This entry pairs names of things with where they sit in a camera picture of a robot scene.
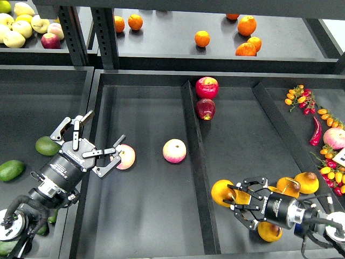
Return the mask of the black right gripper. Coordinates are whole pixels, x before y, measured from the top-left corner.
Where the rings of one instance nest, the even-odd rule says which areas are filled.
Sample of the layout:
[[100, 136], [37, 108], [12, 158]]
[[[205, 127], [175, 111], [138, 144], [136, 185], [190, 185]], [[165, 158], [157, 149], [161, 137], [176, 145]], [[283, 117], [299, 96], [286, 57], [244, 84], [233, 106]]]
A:
[[278, 227], [291, 229], [301, 223], [301, 208], [296, 198], [268, 189], [268, 179], [264, 176], [245, 178], [242, 182], [228, 185], [233, 190], [250, 194], [248, 205], [227, 202], [241, 224], [248, 230], [256, 230], [259, 222], [269, 222]]

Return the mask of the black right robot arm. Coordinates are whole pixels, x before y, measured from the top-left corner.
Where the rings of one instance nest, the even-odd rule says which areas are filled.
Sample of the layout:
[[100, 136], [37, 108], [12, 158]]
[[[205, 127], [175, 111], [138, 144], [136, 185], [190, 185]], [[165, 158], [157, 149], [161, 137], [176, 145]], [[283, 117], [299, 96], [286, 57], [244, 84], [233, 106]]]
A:
[[310, 198], [297, 200], [292, 196], [277, 193], [268, 188], [264, 176], [247, 178], [236, 185], [227, 184], [227, 189], [249, 195], [247, 204], [239, 204], [236, 198], [223, 200], [230, 205], [234, 216], [249, 230], [256, 230], [262, 222], [283, 229], [294, 228], [294, 234], [303, 239], [301, 253], [305, 254], [305, 243], [311, 240], [319, 247], [334, 248], [344, 256], [344, 212], [336, 212], [333, 200], [327, 194], [329, 213], [317, 208]]

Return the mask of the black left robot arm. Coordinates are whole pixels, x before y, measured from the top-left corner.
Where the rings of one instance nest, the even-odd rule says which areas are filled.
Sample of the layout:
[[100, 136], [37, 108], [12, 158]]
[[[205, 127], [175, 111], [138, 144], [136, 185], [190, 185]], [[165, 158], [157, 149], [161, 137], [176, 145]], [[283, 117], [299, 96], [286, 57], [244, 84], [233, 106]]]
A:
[[48, 218], [56, 210], [79, 201], [77, 185], [88, 172], [103, 178], [121, 162], [120, 145], [125, 135], [106, 149], [97, 149], [81, 136], [83, 126], [93, 115], [89, 111], [74, 119], [66, 117], [59, 124], [50, 135], [59, 150], [38, 173], [32, 173], [39, 186], [28, 195], [17, 196], [7, 209], [1, 210], [1, 242], [15, 244], [5, 258], [23, 258]]

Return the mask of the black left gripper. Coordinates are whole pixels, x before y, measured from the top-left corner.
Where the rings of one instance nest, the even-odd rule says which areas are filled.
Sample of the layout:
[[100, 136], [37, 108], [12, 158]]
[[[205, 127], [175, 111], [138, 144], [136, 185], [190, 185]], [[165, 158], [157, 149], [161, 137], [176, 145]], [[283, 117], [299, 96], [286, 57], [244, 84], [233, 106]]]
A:
[[[126, 139], [122, 135], [111, 148], [96, 149], [87, 139], [80, 139], [82, 127], [94, 116], [90, 110], [85, 115], [74, 119], [66, 117], [50, 135], [50, 139], [62, 146], [61, 150], [40, 170], [43, 182], [39, 191], [43, 194], [70, 193], [81, 181], [88, 170], [92, 170], [99, 178], [105, 177], [120, 162], [120, 145]], [[73, 129], [72, 141], [65, 142], [63, 135]], [[102, 156], [112, 156], [113, 160], [105, 167], [98, 167], [95, 160]]]

